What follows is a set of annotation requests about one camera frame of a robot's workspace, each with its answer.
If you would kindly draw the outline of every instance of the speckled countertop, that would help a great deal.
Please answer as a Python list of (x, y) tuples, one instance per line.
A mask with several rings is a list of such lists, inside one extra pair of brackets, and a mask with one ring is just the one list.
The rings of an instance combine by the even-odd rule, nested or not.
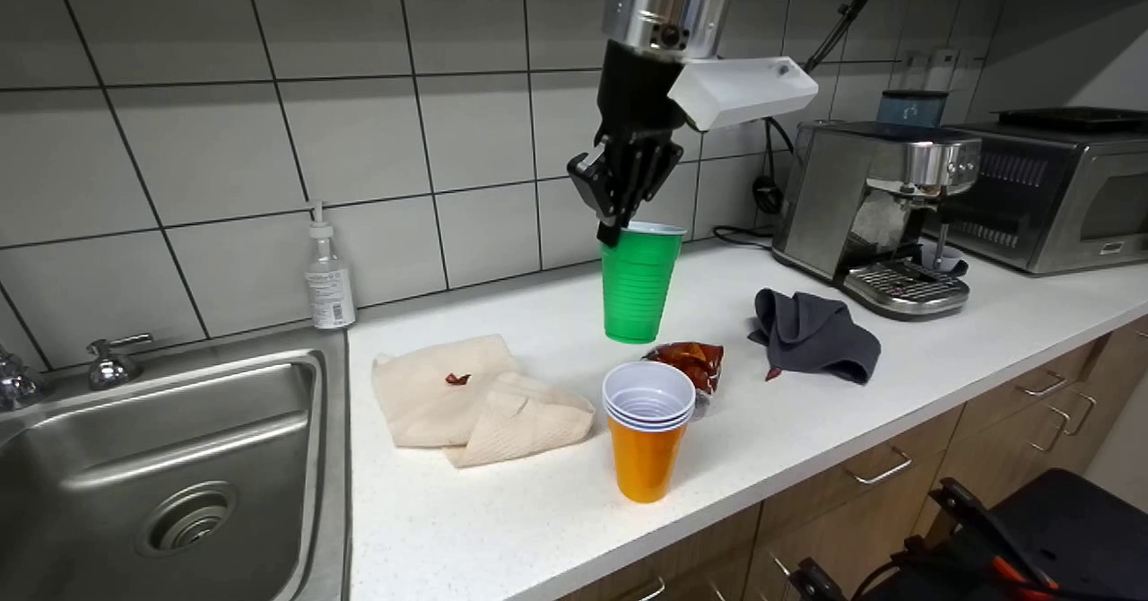
[(767, 384), (745, 339), (754, 294), (843, 297), (760, 250), (692, 245), (659, 341), (724, 344), (723, 375), (669, 494), (647, 506), (616, 490), (600, 412), (577, 446), (459, 471), (439, 451), (396, 450), (371, 391), (378, 352), (501, 333), (530, 375), (597, 405), (607, 369), (644, 351), (603, 336), (597, 265), (371, 311), (349, 334), (351, 601), (561, 596), (1148, 314), (1148, 265), (1050, 278), (970, 265), (971, 299), (947, 319), (899, 323), (845, 298), (884, 346), (866, 388), (798, 373)]

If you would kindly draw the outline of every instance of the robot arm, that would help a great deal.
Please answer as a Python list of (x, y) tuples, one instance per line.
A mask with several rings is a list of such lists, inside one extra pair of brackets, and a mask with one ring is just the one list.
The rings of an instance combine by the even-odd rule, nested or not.
[(785, 56), (716, 60), (727, 8), (727, 0), (606, 0), (602, 124), (594, 150), (567, 171), (607, 245), (681, 159), (674, 130), (788, 114), (816, 94), (817, 84)]

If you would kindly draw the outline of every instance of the dish towel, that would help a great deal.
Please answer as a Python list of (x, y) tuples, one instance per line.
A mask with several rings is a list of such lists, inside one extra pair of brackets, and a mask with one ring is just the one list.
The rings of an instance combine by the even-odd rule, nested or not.
[(521, 375), (497, 335), (380, 354), (372, 372), (395, 446), (442, 446), (455, 467), (579, 443), (594, 422), (594, 406), (584, 397)]
[(864, 385), (877, 367), (881, 341), (850, 317), (848, 306), (797, 291), (760, 290), (758, 329), (750, 339), (766, 346), (773, 368), (829, 373)]

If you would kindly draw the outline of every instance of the green plastic cup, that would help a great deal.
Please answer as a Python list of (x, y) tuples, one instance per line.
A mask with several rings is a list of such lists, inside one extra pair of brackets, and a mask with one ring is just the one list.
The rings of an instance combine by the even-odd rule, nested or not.
[(658, 336), (674, 262), (685, 229), (631, 221), (618, 245), (602, 245), (602, 302), (606, 336), (647, 344)]

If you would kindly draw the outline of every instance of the hand sanitizer bottle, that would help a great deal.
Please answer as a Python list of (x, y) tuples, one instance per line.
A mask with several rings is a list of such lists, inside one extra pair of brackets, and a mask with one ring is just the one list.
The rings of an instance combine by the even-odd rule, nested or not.
[(355, 323), (351, 270), (335, 255), (335, 247), (331, 242), (334, 234), (333, 226), (323, 219), (323, 202), (316, 201), (310, 229), (315, 249), (305, 275), (311, 294), (311, 319), (319, 330), (336, 330)]

